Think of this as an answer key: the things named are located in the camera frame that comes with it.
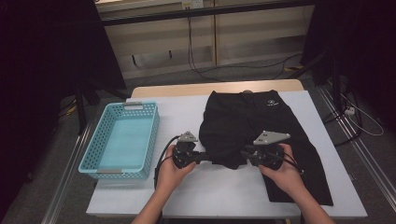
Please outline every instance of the black clothing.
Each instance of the black clothing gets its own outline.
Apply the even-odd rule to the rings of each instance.
[[[216,93],[209,96],[199,138],[213,164],[230,169],[247,164],[240,154],[262,131],[289,133],[282,143],[292,146],[294,159],[304,170],[307,189],[320,204],[332,205],[326,175],[315,147],[277,91],[256,93]],[[263,175],[271,202],[293,200]]]

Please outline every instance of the power strip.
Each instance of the power strip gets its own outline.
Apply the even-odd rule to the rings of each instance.
[[[204,0],[183,0],[181,2],[181,9],[195,9],[195,8],[203,8]]]

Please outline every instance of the logo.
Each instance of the logo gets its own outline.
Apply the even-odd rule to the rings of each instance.
[[[268,105],[268,106],[273,106],[273,105],[279,105],[279,103],[276,102],[275,100],[269,100],[269,101],[267,102],[267,105]]]

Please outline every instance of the blue basket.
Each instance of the blue basket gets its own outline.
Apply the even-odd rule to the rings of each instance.
[[[147,178],[160,116],[155,102],[106,106],[78,170],[93,178]]]

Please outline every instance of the hand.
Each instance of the hand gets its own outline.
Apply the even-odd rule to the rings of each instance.
[[[175,145],[172,145],[166,150],[165,158],[168,159],[163,161],[163,164],[161,165],[157,182],[157,189],[164,190],[169,194],[171,194],[177,186],[180,185],[183,178],[194,169],[196,164],[195,162],[192,162],[188,166],[178,169],[172,160],[175,147]]]
[[[286,144],[279,144],[279,145],[283,147],[283,150],[285,151],[286,154],[288,154],[293,158],[291,146]],[[292,165],[288,164],[287,162],[283,162],[282,166],[277,171],[262,165],[259,165],[259,169],[262,172],[262,174],[274,180],[276,185],[280,189],[288,193],[290,196],[293,192],[297,192],[301,189],[305,189],[303,180],[301,179],[297,169]]]

